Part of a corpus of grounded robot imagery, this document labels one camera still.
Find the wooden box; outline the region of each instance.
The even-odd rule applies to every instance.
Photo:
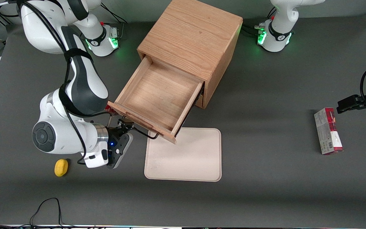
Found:
[[[191,107],[206,108],[234,53],[242,18],[196,0],[173,0],[138,46],[141,64],[114,103],[176,143]]]

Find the cardboard box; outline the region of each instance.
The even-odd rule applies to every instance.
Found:
[[[322,155],[331,155],[343,151],[340,137],[336,129],[334,108],[324,108],[314,114],[318,139]]]

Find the gray table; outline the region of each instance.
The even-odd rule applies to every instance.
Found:
[[[93,57],[110,100],[139,65],[136,48],[152,25],[126,25],[118,51]],[[33,48],[20,26],[9,28],[0,61],[0,224],[26,223],[42,200],[58,197],[70,224],[366,228],[366,111],[337,115],[345,151],[331,156],[320,154],[313,119],[358,93],[366,15],[300,19],[295,29],[279,53],[240,35],[209,106],[190,112],[184,126],[222,133],[222,178],[201,183],[145,178],[146,139],[136,133],[118,169],[72,164],[55,177],[62,156],[38,151],[31,130],[65,61]],[[57,223],[55,203],[35,222]]]

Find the wooden drawer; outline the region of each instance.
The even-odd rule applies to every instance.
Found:
[[[204,81],[149,56],[108,105],[118,113],[176,144],[181,128]]]

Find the black strap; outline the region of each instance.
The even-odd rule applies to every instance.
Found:
[[[64,52],[64,58],[66,58],[66,61],[70,61],[70,58],[75,57],[75,56],[83,56],[85,58],[89,58],[91,61],[93,61],[93,59],[91,58],[91,55],[86,52],[83,51],[79,48],[70,48],[69,50]],[[63,106],[73,115],[77,115],[77,116],[87,116],[85,113],[81,112],[80,110],[78,110],[73,102],[70,100],[69,96],[66,94],[66,86],[67,86],[68,82],[62,84],[58,90],[58,97],[61,101],[61,103],[63,104]]]
[[[77,115],[80,117],[83,116],[87,116],[86,114],[84,114],[83,112],[81,112],[80,110],[78,110],[73,102],[70,100],[70,98],[67,96],[65,88],[66,88],[67,84],[62,84],[58,90],[58,97],[61,101],[61,103],[63,104],[63,106],[73,115]]]
[[[272,27],[272,22],[269,23],[268,28],[269,28],[270,34],[272,34],[275,37],[276,41],[285,40],[289,36],[290,32],[292,32],[292,31],[287,32],[287,33],[276,32]]]
[[[103,32],[101,33],[101,35],[99,37],[97,37],[96,39],[86,39],[91,45],[93,46],[99,46],[101,44],[101,42],[106,38],[106,29],[103,26]]]
[[[70,48],[69,50],[64,52],[64,58],[66,58],[66,61],[75,56],[82,56],[85,58],[89,58],[91,61],[93,61],[93,58],[91,58],[91,55],[88,52],[83,51],[79,48]]]
[[[19,10],[21,9],[22,3],[27,2],[27,1],[30,1],[30,0],[17,0],[16,1],[16,5],[18,6]],[[58,7],[60,7],[61,10],[63,10],[63,7],[61,7],[60,3],[57,0],[47,0],[47,1],[55,3],[56,5],[58,5]]]

